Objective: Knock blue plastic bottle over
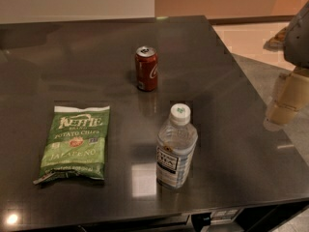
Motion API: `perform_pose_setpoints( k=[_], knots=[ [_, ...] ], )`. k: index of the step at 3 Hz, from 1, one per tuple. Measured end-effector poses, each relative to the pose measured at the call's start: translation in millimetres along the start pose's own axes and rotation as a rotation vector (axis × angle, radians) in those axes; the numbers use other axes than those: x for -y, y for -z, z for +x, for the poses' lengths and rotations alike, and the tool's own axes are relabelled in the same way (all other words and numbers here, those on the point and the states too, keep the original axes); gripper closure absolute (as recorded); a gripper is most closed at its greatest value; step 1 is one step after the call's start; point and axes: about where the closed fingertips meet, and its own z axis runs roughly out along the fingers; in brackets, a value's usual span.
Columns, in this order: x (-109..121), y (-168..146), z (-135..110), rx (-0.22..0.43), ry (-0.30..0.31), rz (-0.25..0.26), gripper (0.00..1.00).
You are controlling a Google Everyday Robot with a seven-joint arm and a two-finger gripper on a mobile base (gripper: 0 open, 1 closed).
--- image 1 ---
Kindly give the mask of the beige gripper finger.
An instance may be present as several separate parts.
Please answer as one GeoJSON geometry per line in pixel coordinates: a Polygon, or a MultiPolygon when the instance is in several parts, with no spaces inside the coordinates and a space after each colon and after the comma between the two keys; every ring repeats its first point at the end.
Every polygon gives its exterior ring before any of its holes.
{"type": "Polygon", "coordinates": [[[295,67],[290,73],[280,73],[267,107],[267,120],[283,126],[309,103],[309,69],[295,67]]]}

